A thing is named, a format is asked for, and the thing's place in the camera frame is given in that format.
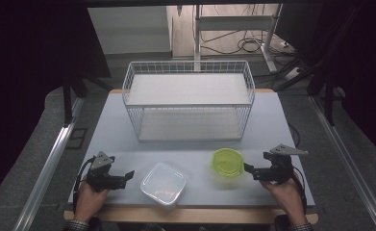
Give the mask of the person's right hand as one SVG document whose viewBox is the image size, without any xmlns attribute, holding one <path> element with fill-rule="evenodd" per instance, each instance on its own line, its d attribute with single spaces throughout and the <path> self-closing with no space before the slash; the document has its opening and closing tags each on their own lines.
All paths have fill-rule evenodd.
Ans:
<svg viewBox="0 0 376 231">
<path fill-rule="evenodd" d="M 271 193 L 277 204 L 286 212 L 292 226 L 308 223 L 301 195 L 292 179 L 281 185 L 261 181 L 261 185 Z"/>
</svg>

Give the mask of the white wire rack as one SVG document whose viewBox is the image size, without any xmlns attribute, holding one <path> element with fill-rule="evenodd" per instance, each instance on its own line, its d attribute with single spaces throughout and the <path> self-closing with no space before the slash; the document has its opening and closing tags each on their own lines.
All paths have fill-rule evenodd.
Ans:
<svg viewBox="0 0 376 231">
<path fill-rule="evenodd" d="M 239 141 L 255 84 L 246 61 L 131 62 L 122 97 L 140 141 Z"/>
</svg>

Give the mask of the person's left hand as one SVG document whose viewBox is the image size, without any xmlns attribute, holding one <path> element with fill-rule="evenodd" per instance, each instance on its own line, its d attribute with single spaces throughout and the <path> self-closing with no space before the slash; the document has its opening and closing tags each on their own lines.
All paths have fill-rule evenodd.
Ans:
<svg viewBox="0 0 376 231">
<path fill-rule="evenodd" d="M 80 184 L 74 219 L 81 222 L 89 222 L 104 205 L 109 190 L 96 192 L 86 181 Z"/>
</svg>

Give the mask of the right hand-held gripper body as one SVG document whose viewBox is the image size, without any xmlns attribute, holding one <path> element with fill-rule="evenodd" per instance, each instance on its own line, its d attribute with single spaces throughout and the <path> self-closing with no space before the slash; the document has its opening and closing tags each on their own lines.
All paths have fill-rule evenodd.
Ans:
<svg viewBox="0 0 376 231">
<path fill-rule="evenodd" d="M 294 166 L 292 164 L 292 155 L 307 155 L 308 151 L 279 144 L 264 152 L 263 158 L 271 163 L 269 168 L 255 168 L 254 172 L 263 172 L 264 181 L 275 181 L 283 184 L 293 175 Z"/>
</svg>

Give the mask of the clear square plastic container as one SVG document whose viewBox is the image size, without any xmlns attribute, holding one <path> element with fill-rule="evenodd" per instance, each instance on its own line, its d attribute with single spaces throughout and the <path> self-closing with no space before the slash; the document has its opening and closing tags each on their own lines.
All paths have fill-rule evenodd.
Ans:
<svg viewBox="0 0 376 231">
<path fill-rule="evenodd" d="M 158 163 L 145 175 L 140 190 L 163 208 L 173 209 L 187 182 L 187 177 L 176 168 Z"/>
</svg>

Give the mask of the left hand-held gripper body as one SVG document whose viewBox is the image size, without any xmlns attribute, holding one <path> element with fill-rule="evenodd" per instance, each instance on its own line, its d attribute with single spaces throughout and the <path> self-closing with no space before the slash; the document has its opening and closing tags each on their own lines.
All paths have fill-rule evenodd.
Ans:
<svg viewBox="0 0 376 231">
<path fill-rule="evenodd" d="M 113 163 L 114 157 L 109 157 L 103 151 L 100 151 L 92 158 L 86 181 L 94 188 L 96 192 L 111 190 L 112 183 L 120 181 L 120 176 L 113 176 L 109 174 Z"/>
</svg>

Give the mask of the white power strip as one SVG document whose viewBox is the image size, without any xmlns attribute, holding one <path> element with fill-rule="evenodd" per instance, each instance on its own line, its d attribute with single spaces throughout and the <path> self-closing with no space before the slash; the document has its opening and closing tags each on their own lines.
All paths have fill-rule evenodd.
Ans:
<svg viewBox="0 0 376 231">
<path fill-rule="evenodd" d="M 296 77 L 298 74 L 302 73 L 304 71 L 304 69 L 302 67 L 295 67 L 294 69 L 292 69 L 286 76 L 285 76 L 285 79 L 286 80 L 291 80 L 293 79 L 294 77 Z"/>
</svg>

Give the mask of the white cabinet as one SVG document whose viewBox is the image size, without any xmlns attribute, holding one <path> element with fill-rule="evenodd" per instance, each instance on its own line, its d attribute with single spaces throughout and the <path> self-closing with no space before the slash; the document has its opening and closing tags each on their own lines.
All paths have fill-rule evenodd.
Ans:
<svg viewBox="0 0 376 231">
<path fill-rule="evenodd" d="M 157 7 L 88 8 L 103 52 L 170 52 L 167 11 Z"/>
</svg>

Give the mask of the black metal stand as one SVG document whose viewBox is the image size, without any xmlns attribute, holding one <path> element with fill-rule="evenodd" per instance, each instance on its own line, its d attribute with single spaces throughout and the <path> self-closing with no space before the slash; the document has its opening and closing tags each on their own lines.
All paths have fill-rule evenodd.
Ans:
<svg viewBox="0 0 376 231">
<path fill-rule="evenodd" d="M 111 91 L 113 87 L 97 77 L 93 77 L 84 71 L 74 71 L 65 73 L 63 76 L 63 107 L 64 126 L 67 127 L 74 120 L 74 109 L 72 108 L 71 92 L 74 91 L 77 97 L 84 98 L 88 94 L 88 88 L 84 80 L 92 82 L 94 85 L 104 90 Z"/>
<path fill-rule="evenodd" d="M 275 91 L 286 90 L 307 77 L 313 76 L 312 80 L 307 86 L 307 94 L 309 96 L 317 96 L 321 90 L 324 90 L 324 105 L 323 114 L 324 118 L 331 126 L 334 126 L 333 119 L 333 102 L 334 95 L 334 77 L 330 73 L 331 63 L 335 56 L 334 50 L 328 50 L 316 64 L 297 74 L 290 80 L 285 81 L 283 84 L 274 87 Z"/>
</svg>

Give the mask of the green round plastic container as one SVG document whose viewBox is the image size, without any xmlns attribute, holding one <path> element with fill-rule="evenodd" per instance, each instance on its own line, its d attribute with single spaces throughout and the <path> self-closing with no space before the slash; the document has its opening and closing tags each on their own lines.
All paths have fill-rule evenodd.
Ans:
<svg viewBox="0 0 376 231">
<path fill-rule="evenodd" d="M 220 148 L 213 154 L 212 169 L 224 177 L 237 177 L 243 173 L 244 158 L 232 148 Z"/>
</svg>

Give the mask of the aluminium rail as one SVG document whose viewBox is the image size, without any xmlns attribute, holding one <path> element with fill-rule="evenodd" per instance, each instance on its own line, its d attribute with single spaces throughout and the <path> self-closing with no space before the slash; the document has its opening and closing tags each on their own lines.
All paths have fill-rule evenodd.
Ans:
<svg viewBox="0 0 376 231">
<path fill-rule="evenodd" d="M 53 147 L 49 153 L 48 158 L 38 176 L 35 185 L 26 201 L 18 220 L 13 228 L 13 231 L 29 231 L 32 223 L 36 217 L 40 204 L 47 192 L 51 183 L 52 177 L 55 174 L 60 158 L 64 152 L 69 137 L 78 120 L 79 113 L 84 104 L 82 98 L 76 98 L 74 105 L 71 107 L 72 118 L 67 125 L 64 125 L 58 134 Z"/>
<path fill-rule="evenodd" d="M 324 108 L 319 102 L 317 96 L 309 96 L 314 111 L 316 112 L 320 123 L 322 124 L 329 140 L 333 144 L 340 161 L 342 162 L 349 178 L 351 179 L 359 197 L 361 198 L 364 207 L 368 211 L 372 221 L 376 226 L 376 196 L 369 185 L 363 179 L 363 175 L 355 164 L 349 150 L 346 148 L 345 143 L 340 137 L 338 130 L 332 125 L 324 114 Z"/>
</svg>

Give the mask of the white desk frame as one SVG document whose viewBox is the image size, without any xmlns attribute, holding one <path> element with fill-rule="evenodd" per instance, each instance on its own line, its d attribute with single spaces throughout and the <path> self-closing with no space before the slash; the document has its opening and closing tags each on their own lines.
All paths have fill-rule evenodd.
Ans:
<svg viewBox="0 0 376 231">
<path fill-rule="evenodd" d="M 199 5 L 195 7 L 194 16 L 194 53 L 195 61 L 201 60 L 199 36 L 202 31 L 267 31 L 266 39 L 261 44 L 261 52 L 270 73 L 277 73 L 277 67 L 270 55 L 269 48 L 279 19 L 282 4 L 278 4 L 273 15 L 247 16 L 201 16 Z"/>
</svg>

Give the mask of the black floor frame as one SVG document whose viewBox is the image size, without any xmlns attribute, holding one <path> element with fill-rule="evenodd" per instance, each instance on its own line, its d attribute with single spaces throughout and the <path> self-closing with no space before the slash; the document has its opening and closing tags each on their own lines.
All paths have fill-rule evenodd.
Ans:
<svg viewBox="0 0 376 231">
<path fill-rule="evenodd" d="M 72 131 L 66 145 L 66 149 L 81 149 L 87 134 L 87 128 L 76 128 Z"/>
</svg>

